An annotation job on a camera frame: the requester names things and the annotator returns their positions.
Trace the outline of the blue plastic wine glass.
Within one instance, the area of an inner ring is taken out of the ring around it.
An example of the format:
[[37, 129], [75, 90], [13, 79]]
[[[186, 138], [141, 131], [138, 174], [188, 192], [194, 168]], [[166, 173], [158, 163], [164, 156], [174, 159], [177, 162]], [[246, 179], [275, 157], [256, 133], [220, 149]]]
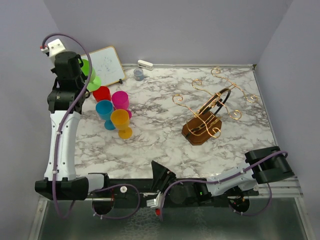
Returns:
[[99, 117], [104, 120], [104, 127], [109, 130], [115, 130], [116, 127], [111, 121], [111, 114], [114, 111], [114, 106], [111, 101], [109, 100], [101, 100], [99, 101], [96, 106], [95, 110], [98, 113]]

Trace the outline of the magenta plastic wine glass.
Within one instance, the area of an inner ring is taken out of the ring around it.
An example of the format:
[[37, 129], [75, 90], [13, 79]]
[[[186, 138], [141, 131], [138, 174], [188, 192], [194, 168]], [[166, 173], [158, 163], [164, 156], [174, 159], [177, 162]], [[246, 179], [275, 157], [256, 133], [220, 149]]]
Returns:
[[125, 91], [116, 91], [111, 96], [111, 101], [113, 103], [115, 110], [118, 110], [118, 109], [126, 110], [129, 115], [129, 118], [132, 117], [132, 113], [129, 110], [129, 106], [130, 106], [129, 96]]

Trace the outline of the green plastic wine glass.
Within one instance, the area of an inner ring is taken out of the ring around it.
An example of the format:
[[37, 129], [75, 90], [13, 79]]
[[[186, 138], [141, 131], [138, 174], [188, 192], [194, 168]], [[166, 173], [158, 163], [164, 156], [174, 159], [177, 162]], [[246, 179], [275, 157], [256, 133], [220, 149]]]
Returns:
[[[87, 59], [83, 59], [83, 66], [81, 67], [82, 72], [84, 73], [85, 76], [89, 76], [89, 61]], [[100, 88], [101, 86], [101, 79], [99, 76], [97, 76], [95, 69], [92, 68], [92, 74], [90, 77], [90, 82], [87, 85], [87, 89], [89, 92], [96, 91]]]

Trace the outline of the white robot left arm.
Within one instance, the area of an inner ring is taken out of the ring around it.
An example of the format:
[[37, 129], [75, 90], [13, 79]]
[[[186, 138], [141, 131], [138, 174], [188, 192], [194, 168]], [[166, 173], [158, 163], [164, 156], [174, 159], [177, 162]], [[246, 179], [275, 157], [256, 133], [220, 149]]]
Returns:
[[89, 96], [83, 65], [81, 56], [73, 51], [58, 53], [54, 59], [52, 72], [56, 78], [47, 97], [51, 120], [49, 159], [43, 179], [34, 185], [35, 191], [49, 200], [83, 201], [91, 192], [103, 198], [111, 190], [105, 173], [76, 175], [76, 134], [83, 103]]

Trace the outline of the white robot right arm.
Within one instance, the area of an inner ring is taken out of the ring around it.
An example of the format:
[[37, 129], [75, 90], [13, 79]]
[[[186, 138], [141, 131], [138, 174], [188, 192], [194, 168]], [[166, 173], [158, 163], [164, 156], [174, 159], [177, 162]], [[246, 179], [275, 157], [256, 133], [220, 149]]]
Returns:
[[294, 175], [287, 161], [288, 153], [278, 146], [251, 150], [245, 153], [245, 161], [223, 173], [200, 179], [177, 179], [176, 175], [163, 165], [152, 161], [152, 191], [156, 198], [147, 200], [150, 208], [164, 206], [165, 197], [178, 205], [208, 201], [230, 190], [240, 196], [257, 184], [268, 184], [290, 178]]

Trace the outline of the red plastic wine glass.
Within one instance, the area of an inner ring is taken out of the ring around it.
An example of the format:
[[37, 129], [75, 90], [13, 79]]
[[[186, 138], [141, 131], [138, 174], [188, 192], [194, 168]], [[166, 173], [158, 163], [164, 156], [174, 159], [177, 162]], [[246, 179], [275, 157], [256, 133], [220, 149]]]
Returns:
[[97, 103], [103, 100], [111, 101], [112, 97], [110, 89], [107, 86], [100, 86], [97, 90], [93, 91], [92, 93]]

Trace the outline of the yellow plastic wine glass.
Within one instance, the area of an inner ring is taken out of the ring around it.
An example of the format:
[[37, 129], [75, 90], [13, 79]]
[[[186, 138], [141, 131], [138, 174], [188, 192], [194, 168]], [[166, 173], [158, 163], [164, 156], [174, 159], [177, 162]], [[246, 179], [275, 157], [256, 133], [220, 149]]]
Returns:
[[129, 127], [129, 113], [125, 109], [114, 110], [110, 116], [110, 120], [115, 126], [115, 128], [118, 130], [118, 136], [121, 139], [129, 139], [132, 136], [133, 131]]

